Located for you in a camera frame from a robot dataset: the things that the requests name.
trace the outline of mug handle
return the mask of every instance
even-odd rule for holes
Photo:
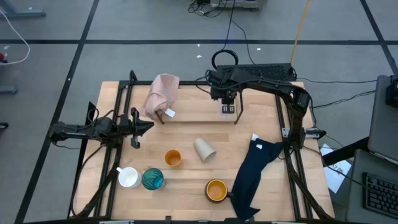
[[[233,198],[233,197],[234,197],[234,194],[232,194],[231,192],[227,192],[227,193],[226,193],[226,197],[228,197],[228,198]]]

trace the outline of orange cup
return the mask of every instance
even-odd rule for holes
[[[182,158],[181,154],[178,150],[171,149],[166,152],[166,155],[164,156],[164,160],[166,163],[171,166],[171,167],[176,167],[181,164]]]

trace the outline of white paper cup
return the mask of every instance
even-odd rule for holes
[[[118,167],[116,170],[119,171],[119,184],[123,187],[134,188],[138,187],[141,183],[141,174],[132,167],[126,167],[124,169]]]
[[[193,143],[193,146],[195,146],[195,149],[197,150],[203,162],[208,162],[216,155],[216,151],[212,148],[212,146],[202,138],[196,139]]]

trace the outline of white mug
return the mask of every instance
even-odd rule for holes
[[[138,185],[141,183],[141,174],[134,168],[126,167],[122,169],[118,167],[116,170],[119,171],[119,184],[123,187],[134,188],[138,187]]]

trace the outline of gray floor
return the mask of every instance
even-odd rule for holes
[[[93,0],[15,0],[21,8],[43,9],[47,17],[12,20],[26,39],[78,40]],[[395,0],[367,0],[386,40],[398,40],[398,3]],[[87,39],[169,40],[224,39],[228,15],[203,18],[187,12],[183,0],[100,0]],[[259,12],[236,10],[234,20],[245,29],[248,39],[292,40],[305,0],[269,0]],[[231,39],[243,33],[231,26]],[[365,11],[357,0],[314,0],[303,26],[303,40],[377,40]],[[0,21],[0,40],[17,39]],[[19,85],[17,95],[0,95],[0,120],[10,127],[0,137],[0,223],[15,220],[27,184],[41,150],[62,86],[77,45],[31,44],[29,58],[17,65],[0,67],[0,83]],[[249,45],[256,63],[288,62],[292,45]],[[85,45],[81,53],[60,120],[82,123],[88,101],[96,102],[101,82],[127,79],[133,69],[138,79],[153,80],[159,73],[173,73],[182,80],[203,76],[211,68],[211,56],[218,44]],[[239,55],[240,63],[250,63],[246,46],[231,44],[227,49]],[[389,50],[398,60],[398,46]],[[26,53],[22,44],[2,44],[0,52],[8,61]],[[218,63],[232,63],[220,56]],[[299,77],[312,80],[373,80],[392,75],[379,45],[299,45],[294,61]],[[305,82],[306,89],[321,105],[357,93],[373,90],[374,83],[323,85]],[[315,110],[318,126],[343,145],[369,133],[373,96],[364,96],[335,106]],[[320,143],[339,147],[330,139]],[[63,142],[78,147],[78,141]],[[78,151],[51,147],[46,158],[25,222],[65,218],[68,210]],[[335,207],[343,218],[344,207]]]

